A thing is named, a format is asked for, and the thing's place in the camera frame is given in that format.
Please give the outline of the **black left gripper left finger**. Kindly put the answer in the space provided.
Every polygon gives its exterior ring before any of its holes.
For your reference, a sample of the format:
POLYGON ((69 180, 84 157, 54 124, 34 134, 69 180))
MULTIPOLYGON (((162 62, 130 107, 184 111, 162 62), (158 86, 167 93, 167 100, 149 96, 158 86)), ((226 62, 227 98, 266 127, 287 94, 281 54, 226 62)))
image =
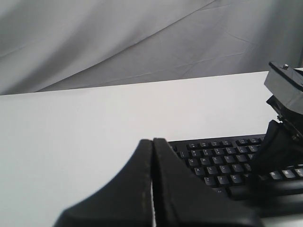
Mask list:
POLYGON ((120 172, 99 191, 64 210, 56 227, 151 227, 153 145, 140 140, 120 172))

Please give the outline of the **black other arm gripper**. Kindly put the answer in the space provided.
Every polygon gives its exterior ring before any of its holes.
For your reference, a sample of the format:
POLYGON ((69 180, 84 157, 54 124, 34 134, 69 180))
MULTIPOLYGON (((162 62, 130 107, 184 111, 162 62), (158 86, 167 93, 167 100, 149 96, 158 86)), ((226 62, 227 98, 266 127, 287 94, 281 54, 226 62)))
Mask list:
POLYGON ((279 123, 271 120, 264 139, 250 161, 251 189, 263 186, 259 176, 303 163, 303 115, 287 109, 275 96, 267 100, 279 123))

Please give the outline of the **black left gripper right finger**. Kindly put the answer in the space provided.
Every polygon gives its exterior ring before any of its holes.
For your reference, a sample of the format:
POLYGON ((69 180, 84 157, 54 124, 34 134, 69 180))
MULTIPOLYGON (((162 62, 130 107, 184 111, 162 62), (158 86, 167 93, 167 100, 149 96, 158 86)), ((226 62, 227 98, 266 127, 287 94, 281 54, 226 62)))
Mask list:
POLYGON ((163 138, 154 138, 152 190, 158 227, 261 227, 256 212, 215 192, 163 138))

